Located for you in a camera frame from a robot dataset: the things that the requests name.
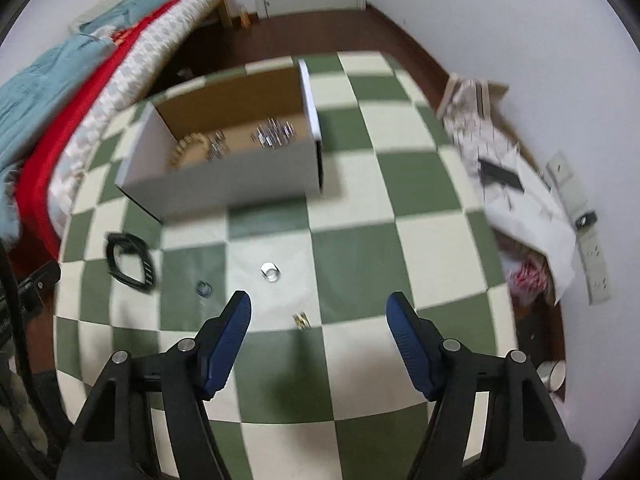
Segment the checkered mattress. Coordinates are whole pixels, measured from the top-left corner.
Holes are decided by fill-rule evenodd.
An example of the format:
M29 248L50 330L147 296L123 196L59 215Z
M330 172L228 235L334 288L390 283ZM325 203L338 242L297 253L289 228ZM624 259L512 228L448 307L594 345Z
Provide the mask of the checkered mattress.
M79 95L88 102L79 110L65 145L54 156L49 182L44 186L44 218L52 240L63 236L72 213L81 175L89 155L112 119L140 100L196 25L222 0L170 0L130 28L104 75L94 74Z

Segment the white cardboard box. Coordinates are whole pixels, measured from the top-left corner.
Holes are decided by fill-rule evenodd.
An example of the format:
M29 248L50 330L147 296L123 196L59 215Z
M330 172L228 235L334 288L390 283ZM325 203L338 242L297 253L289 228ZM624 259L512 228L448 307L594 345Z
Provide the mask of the white cardboard box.
M160 222L321 192L322 134L306 63L145 104L115 184Z

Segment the black phone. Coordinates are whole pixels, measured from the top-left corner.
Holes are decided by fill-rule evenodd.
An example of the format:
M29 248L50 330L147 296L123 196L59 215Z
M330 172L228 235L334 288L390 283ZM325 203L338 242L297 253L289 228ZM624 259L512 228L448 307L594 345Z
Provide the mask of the black phone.
M506 186L507 188L513 188L521 193L524 192L522 181L515 171L506 169L503 166L498 166L484 158L480 158L478 164L480 165L478 174L480 175L482 185L495 183Z

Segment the black smart band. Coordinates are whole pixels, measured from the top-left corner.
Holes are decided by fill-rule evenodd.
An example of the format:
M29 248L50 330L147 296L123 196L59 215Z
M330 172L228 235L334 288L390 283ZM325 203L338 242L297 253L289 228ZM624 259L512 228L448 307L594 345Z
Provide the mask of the black smart band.
M125 232L106 236L105 258L108 273L120 284L150 294L156 285L154 261L141 237Z

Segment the red blanket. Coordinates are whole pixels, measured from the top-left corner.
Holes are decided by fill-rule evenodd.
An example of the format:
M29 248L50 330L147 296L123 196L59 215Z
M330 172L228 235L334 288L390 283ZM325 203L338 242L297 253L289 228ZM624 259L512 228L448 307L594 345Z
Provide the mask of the red blanket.
M120 35L115 51L128 30ZM54 156L65 145L70 130L77 125L81 105L88 102L79 93L89 87L89 81L94 74L106 73L104 65L113 54L75 92L73 99L55 115L44 130L38 145L20 169L16 181L15 200L20 213L21 237L10 251L12 259L19 266L22 264L34 266L38 261L58 258L61 240L57 242L52 240L49 222L44 218L44 201L46 200L44 186L49 182L49 171L54 164Z

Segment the floral tote bag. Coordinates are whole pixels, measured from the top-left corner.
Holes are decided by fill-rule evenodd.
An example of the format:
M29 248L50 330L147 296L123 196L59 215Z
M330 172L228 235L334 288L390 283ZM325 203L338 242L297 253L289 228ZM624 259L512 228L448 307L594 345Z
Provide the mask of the floral tote bag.
M481 159L515 168L518 142L499 125L499 104L508 90L506 84L495 81L449 76L436 117L470 174L480 171Z

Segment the orange bottle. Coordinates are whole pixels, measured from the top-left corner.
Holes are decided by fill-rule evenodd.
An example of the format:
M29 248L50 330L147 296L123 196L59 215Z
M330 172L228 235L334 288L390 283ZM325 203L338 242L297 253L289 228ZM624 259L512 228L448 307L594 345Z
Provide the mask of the orange bottle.
M250 14L247 13L247 10L241 11L240 24L242 29L249 29L250 26L252 26L252 21L250 20Z

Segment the black plug adapter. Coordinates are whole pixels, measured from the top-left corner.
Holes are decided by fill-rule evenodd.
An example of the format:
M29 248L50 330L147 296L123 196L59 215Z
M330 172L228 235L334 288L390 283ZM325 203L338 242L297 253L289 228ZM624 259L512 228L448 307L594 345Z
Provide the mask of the black plug adapter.
M574 222L575 230L582 232L591 229L598 222L598 215L594 210L585 211Z

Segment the white red plastic bag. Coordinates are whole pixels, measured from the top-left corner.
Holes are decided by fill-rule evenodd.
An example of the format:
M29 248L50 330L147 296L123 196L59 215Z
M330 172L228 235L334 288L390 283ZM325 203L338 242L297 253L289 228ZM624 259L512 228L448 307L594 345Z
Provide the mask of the white red plastic bag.
M546 259L537 255L500 255L502 270L510 293L521 304L531 304L550 292L552 278Z

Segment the white ceramic mug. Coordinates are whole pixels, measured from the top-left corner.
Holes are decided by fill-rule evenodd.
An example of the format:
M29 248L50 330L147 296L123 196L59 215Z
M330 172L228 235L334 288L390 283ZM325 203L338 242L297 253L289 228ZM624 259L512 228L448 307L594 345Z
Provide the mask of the white ceramic mug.
M566 378L566 363L564 360L544 361L537 367L544 388L549 392L557 392L564 385Z

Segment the gold earring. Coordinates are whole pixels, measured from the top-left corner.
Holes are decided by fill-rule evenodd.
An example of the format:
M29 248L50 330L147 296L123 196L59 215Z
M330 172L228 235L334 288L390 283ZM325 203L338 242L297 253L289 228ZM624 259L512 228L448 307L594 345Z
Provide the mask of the gold earring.
M293 318L295 325L299 330L306 330L307 328L311 328L310 322L305 312L295 313L293 315Z

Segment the teal blanket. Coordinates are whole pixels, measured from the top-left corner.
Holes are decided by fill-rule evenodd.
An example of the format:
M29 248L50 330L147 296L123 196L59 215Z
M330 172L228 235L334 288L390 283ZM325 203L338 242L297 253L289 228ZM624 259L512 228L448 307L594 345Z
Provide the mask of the teal blanket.
M66 40L43 52L1 86L1 241L21 236L15 178L21 161L80 86L115 52L102 27L127 28L169 0L99 0L73 22Z

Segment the white wall socket strip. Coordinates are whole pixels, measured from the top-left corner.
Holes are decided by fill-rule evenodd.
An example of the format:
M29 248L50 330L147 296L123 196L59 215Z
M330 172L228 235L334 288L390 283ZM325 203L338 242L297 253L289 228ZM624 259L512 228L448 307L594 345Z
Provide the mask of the white wall socket strip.
M576 234L589 303L603 304L612 297L612 283L598 235L598 214L589 205L582 181L561 151L556 152L546 163L546 175L551 179Z

